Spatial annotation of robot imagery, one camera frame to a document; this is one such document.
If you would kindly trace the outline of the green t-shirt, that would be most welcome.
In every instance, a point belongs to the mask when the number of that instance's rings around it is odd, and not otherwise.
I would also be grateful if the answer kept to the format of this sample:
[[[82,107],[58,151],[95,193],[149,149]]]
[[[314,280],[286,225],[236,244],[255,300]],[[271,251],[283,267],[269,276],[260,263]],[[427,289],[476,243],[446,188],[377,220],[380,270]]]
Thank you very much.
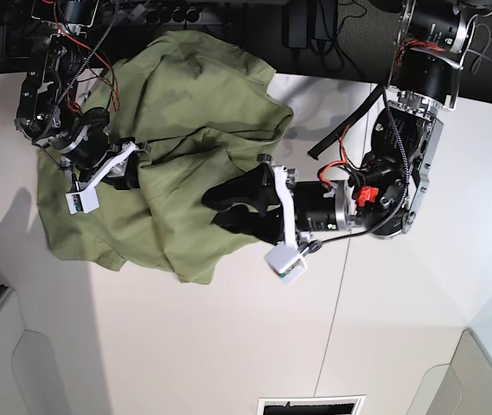
[[[292,109],[267,92],[275,70],[241,48],[200,31],[168,31],[115,74],[120,107],[113,139],[134,137],[150,151],[138,159],[139,186],[98,186],[99,207],[71,214],[67,179],[38,162],[37,206],[50,251],[117,271],[128,262],[209,284],[219,260],[252,237],[213,224],[201,199],[241,176],[277,147]]]

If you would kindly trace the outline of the black power strip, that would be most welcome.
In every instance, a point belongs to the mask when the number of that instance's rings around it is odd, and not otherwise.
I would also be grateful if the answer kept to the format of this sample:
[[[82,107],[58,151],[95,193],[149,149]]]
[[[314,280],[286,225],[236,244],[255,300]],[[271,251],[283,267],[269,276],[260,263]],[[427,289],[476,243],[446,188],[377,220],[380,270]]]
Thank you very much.
[[[149,1],[139,4],[137,10],[144,15],[144,20],[148,23],[184,24],[198,22],[204,8],[187,3]]]

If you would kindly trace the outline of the white vent slot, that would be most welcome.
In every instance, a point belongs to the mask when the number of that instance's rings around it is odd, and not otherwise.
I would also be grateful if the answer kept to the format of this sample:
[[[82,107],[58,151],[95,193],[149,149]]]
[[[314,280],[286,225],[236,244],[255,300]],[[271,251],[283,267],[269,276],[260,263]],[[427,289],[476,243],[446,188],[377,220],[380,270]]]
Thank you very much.
[[[256,414],[360,414],[365,400],[365,395],[321,398],[260,398]]]

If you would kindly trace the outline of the grey partition left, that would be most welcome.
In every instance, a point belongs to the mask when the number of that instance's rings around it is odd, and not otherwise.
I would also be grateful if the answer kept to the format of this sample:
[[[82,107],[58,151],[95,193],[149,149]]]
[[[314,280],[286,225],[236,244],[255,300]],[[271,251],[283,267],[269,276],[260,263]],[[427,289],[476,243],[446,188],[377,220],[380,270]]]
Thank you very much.
[[[71,414],[47,336],[26,328],[16,292],[0,295],[0,414]]]

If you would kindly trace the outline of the grey partition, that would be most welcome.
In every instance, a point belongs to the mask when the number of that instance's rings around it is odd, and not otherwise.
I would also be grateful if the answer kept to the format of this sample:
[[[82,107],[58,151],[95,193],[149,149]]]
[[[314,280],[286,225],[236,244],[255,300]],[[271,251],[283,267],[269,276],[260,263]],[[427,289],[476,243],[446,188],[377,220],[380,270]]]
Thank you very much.
[[[0,295],[0,414],[71,414],[47,336],[26,328],[16,292]]]
[[[492,357],[474,330],[461,334],[450,362],[425,372],[406,413],[492,414]]]

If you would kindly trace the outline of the grey partition right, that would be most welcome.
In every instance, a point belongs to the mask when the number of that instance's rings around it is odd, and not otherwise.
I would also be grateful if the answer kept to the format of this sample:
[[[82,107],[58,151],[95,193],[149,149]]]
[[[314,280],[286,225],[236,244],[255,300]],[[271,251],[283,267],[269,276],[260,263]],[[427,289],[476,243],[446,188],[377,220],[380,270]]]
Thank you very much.
[[[492,414],[492,357],[474,330],[461,334],[450,362],[425,372],[406,413]]]

